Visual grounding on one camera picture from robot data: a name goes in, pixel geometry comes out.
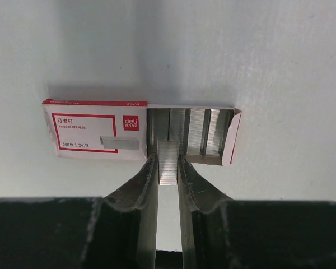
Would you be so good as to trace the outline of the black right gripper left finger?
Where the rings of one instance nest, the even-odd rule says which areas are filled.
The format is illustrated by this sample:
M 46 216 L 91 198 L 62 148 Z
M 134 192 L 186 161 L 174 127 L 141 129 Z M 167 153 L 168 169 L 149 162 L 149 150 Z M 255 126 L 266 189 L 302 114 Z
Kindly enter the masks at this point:
M 0 198 L 0 268 L 154 268 L 158 159 L 106 197 Z

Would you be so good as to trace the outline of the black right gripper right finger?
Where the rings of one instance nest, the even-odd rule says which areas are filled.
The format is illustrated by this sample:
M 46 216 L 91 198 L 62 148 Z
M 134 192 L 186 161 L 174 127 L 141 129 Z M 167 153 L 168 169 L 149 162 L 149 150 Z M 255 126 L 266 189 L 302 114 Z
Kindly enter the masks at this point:
M 178 191 L 184 268 L 336 268 L 336 202 L 234 200 L 183 156 Z

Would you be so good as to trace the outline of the grey staple strip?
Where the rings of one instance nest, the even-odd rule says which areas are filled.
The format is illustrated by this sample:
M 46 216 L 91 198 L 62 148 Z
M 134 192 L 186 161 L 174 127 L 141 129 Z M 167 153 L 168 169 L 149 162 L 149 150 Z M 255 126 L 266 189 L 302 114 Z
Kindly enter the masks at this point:
M 169 135 L 157 140 L 159 185 L 177 185 L 179 141 Z

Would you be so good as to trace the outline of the red white staple box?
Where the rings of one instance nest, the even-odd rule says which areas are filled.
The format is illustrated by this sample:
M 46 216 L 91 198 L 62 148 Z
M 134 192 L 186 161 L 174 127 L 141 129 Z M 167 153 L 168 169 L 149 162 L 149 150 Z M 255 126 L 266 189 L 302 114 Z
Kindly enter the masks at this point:
M 146 101 L 46 99 L 44 117 L 57 157 L 145 160 L 160 141 L 198 164 L 230 165 L 241 110 Z

